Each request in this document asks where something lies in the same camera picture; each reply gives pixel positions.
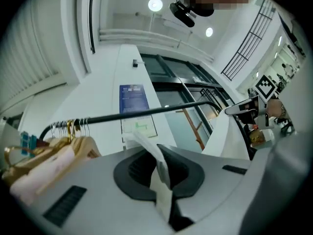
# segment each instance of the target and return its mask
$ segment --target handrail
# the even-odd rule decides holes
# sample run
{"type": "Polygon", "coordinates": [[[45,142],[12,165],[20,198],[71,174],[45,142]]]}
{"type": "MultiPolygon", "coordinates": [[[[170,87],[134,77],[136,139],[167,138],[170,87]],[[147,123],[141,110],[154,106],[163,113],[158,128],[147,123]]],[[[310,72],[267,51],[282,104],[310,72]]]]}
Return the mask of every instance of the handrail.
{"type": "Polygon", "coordinates": [[[178,40],[169,36],[165,36],[162,34],[150,32],[150,31],[144,31],[144,30],[135,30],[135,29],[101,29],[100,30],[100,41],[123,41],[123,40],[136,40],[139,42],[146,42],[148,41],[155,41],[158,40],[161,42],[161,40],[166,41],[168,43],[173,44],[170,47],[179,48],[180,46],[185,46],[187,48],[190,48],[197,52],[200,56],[202,56],[204,59],[208,60],[209,62],[213,62],[214,58],[207,54],[205,51],[200,50],[182,40],[178,40]]]}
{"type": "MultiPolygon", "coordinates": [[[[206,101],[206,102],[193,102],[193,103],[185,103],[181,105],[175,105],[175,106],[169,106],[169,107],[160,107],[160,108],[155,108],[155,109],[150,109],[146,111],[141,111],[141,112],[127,112],[127,113],[120,113],[120,114],[114,114],[114,115],[109,115],[109,116],[101,116],[101,117],[91,117],[88,118],[87,121],[85,121],[88,124],[93,124],[93,123],[103,123],[103,122],[108,122],[108,121],[114,121],[114,120],[121,120],[121,119],[128,119],[128,118],[135,118],[135,117],[142,117],[142,116],[147,116],[147,115],[152,115],[152,114],[157,114],[157,113],[163,113],[163,112],[170,112],[170,111],[175,111],[175,110],[180,110],[184,108],[190,108],[194,106],[199,106],[203,104],[209,104],[213,106],[218,112],[221,112],[220,107],[218,107],[216,104],[206,101]]],[[[80,125],[80,119],[76,119],[74,121],[74,125],[78,126],[80,125]]],[[[49,130],[52,128],[56,128],[59,125],[60,122],[53,123],[49,126],[47,126],[44,131],[40,135],[40,139],[44,139],[45,135],[48,133],[49,130]]]]}
{"type": "Polygon", "coordinates": [[[260,10],[243,42],[237,49],[234,56],[230,59],[226,67],[222,70],[230,81],[238,74],[244,67],[249,58],[256,50],[259,43],[262,41],[265,32],[272,21],[274,14],[274,7],[270,0],[263,0],[260,10]]]}
{"type": "Polygon", "coordinates": [[[92,2],[93,0],[89,0],[88,2],[88,37],[89,37],[89,46],[90,50],[92,51],[93,54],[95,54],[95,49],[94,49],[94,41],[93,41],[93,31],[92,31],[92,2]]]}

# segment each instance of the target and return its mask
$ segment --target white paper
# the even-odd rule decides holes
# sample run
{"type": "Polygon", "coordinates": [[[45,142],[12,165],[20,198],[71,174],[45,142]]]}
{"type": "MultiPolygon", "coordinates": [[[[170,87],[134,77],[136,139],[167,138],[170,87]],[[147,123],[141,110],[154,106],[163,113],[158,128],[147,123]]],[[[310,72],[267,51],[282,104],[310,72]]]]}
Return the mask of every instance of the white paper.
{"type": "Polygon", "coordinates": [[[122,124],[122,134],[139,131],[147,138],[157,136],[156,127],[154,125],[152,116],[123,119],[121,120],[121,124],[122,124]]]}
{"type": "Polygon", "coordinates": [[[155,168],[152,173],[150,189],[156,192],[157,211],[163,216],[164,220],[168,222],[171,214],[173,192],[168,189],[165,183],[162,183],[157,168],[155,168]]]}

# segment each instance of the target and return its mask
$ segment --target ventilation grille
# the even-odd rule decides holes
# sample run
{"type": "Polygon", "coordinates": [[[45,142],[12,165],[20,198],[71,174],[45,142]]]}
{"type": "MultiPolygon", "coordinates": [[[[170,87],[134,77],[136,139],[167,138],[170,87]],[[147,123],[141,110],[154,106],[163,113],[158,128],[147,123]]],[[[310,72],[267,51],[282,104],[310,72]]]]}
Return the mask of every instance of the ventilation grille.
{"type": "Polygon", "coordinates": [[[86,191],[85,188],[72,186],[44,213],[44,217],[56,226],[61,227],[86,191]]]}

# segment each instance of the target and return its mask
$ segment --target person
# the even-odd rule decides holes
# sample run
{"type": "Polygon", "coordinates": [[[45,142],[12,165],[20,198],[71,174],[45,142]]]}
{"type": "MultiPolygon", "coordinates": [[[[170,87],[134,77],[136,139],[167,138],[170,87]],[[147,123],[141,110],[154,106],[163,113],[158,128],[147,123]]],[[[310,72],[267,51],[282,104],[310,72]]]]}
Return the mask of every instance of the person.
{"type": "Polygon", "coordinates": [[[280,74],[277,74],[278,78],[279,78],[279,83],[283,83],[284,87],[287,85],[287,81],[284,79],[284,77],[280,74]]]}
{"type": "Polygon", "coordinates": [[[268,78],[269,78],[270,80],[272,80],[272,82],[274,83],[274,85],[276,85],[276,86],[278,87],[277,82],[276,82],[270,75],[268,76],[268,78]]]}
{"type": "Polygon", "coordinates": [[[285,74],[289,79],[293,78],[294,75],[294,69],[291,65],[289,64],[282,64],[282,67],[284,68],[285,74]]]}
{"type": "Polygon", "coordinates": [[[294,51],[292,50],[292,48],[290,47],[290,45],[287,45],[287,48],[292,52],[292,54],[297,58],[297,56],[295,55],[294,51]]]}

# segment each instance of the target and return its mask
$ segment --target robotic arm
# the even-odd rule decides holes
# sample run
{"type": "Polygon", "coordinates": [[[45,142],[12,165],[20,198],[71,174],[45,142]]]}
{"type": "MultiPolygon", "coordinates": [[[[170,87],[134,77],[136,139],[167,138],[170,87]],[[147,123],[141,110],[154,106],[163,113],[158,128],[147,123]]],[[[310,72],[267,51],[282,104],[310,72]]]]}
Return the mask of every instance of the robotic arm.
{"type": "Polygon", "coordinates": [[[249,89],[249,99],[225,109],[227,115],[237,115],[243,124],[253,123],[259,129],[273,128],[268,123],[267,103],[253,89],[249,89]]]}

